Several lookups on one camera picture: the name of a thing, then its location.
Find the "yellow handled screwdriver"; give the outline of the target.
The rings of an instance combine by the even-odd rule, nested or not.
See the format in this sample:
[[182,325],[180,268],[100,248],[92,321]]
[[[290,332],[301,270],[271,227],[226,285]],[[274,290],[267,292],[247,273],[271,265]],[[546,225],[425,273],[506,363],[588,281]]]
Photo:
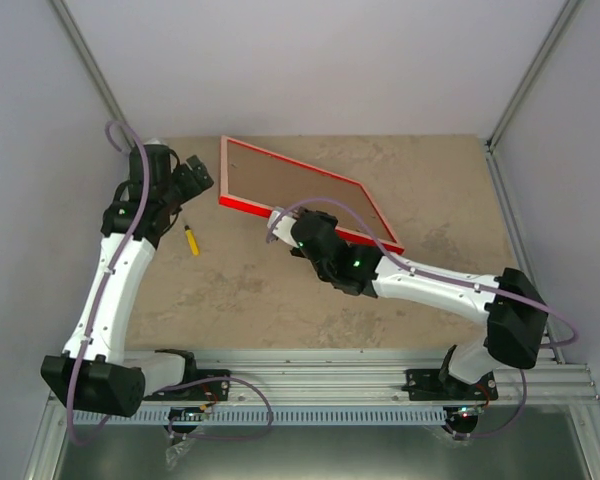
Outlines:
[[194,235],[192,229],[187,224],[184,225],[184,233],[185,233],[185,237],[186,237],[186,240],[187,240],[187,243],[188,243],[188,246],[190,248],[192,255],[199,256],[200,250],[199,250],[199,246],[197,244],[197,240],[195,238],[195,235]]

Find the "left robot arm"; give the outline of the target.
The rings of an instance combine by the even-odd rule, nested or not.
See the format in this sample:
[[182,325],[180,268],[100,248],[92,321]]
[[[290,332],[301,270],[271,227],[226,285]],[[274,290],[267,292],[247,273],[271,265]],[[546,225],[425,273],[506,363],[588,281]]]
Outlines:
[[127,327],[146,270],[183,205],[214,181],[205,164],[180,160],[161,143],[129,154],[129,177],[103,213],[98,267],[87,302],[59,355],[45,356],[41,376],[68,408],[131,417],[144,398],[166,388],[187,399],[198,390],[192,354],[158,350],[125,359]]

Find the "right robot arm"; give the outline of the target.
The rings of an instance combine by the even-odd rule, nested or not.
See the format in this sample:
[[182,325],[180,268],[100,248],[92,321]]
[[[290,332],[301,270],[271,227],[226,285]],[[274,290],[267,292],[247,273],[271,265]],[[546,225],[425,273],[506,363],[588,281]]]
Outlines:
[[499,367],[535,367],[548,314],[522,271],[506,268],[499,275],[475,275],[432,268],[376,245],[349,243],[336,226],[335,217],[305,210],[284,216],[272,233],[290,245],[294,255],[306,258],[321,281],[345,294],[412,301],[481,328],[480,337],[446,353],[438,374],[444,395],[465,397]]

